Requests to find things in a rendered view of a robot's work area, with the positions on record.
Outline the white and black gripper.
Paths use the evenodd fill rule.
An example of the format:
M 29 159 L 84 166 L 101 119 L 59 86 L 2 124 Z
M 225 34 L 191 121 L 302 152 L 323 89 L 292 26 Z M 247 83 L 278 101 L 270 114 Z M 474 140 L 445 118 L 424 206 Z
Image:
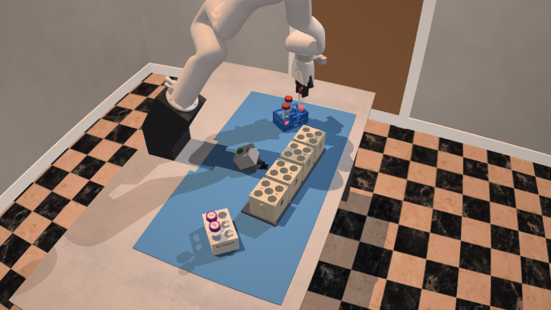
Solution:
M 291 76 L 295 79 L 296 93 L 298 93 L 298 89 L 302 87 L 301 97 L 304 98 L 309 95 L 309 89 L 314 87 L 314 61 L 300 62 L 294 59 L 294 57 L 291 67 Z

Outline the blue bench mat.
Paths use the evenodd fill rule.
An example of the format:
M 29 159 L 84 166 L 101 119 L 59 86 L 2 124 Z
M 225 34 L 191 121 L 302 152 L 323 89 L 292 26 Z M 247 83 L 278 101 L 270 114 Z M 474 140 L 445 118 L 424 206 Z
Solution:
M 242 208 L 260 180 L 301 127 L 282 132 L 273 111 L 285 98 L 251 91 L 214 140 L 198 167 L 190 170 L 132 247 L 173 266 L 281 305 L 307 245 L 356 114 L 305 103 L 308 127 L 326 132 L 326 151 L 277 224 Z M 256 172 L 234 170 L 237 148 L 260 153 Z M 202 214 L 228 209 L 239 249 L 213 255 Z

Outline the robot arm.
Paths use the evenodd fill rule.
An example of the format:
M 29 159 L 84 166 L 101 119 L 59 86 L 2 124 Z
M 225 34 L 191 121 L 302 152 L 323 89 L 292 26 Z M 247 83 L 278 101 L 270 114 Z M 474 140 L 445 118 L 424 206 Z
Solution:
M 206 0 L 190 29 L 196 55 L 188 59 L 177 81 L 168 76 L 164 79 L 169 104 L 179 111 L 194 110 L 198 104 L 197 96 L 227 56 L 224 40 L 233 38 L 256 9 L 282 1 Z M 326 64 L 327 58 L 322 55 L 325 30 L 312 16 L 311 0 L 284 1 L 287 22 L 296 29 L 286 38 L 286 49 L 295 53 L 295 59 L 300 62 L 315 60 L 321 65 Z

